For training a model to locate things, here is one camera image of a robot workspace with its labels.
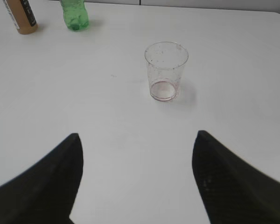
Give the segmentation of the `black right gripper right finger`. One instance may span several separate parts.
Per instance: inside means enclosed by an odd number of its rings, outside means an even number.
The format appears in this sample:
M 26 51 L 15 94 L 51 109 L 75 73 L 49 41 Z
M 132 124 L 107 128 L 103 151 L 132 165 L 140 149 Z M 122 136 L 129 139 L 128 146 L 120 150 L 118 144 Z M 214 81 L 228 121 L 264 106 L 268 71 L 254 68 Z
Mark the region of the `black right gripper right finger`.
M 193 175 L 212 224 L 280 224 L 280 182 L 205 130 L 197 133 Z

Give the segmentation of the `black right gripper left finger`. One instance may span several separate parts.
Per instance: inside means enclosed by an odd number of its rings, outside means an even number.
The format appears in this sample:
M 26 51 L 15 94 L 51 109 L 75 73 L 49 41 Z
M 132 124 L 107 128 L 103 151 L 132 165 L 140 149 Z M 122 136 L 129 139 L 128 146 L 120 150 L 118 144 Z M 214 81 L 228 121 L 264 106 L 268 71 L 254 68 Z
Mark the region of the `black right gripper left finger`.
M 78 133 L 72 133 L 0 186 L 0 224 L 71 224 L 83 166 L 82 143 Z

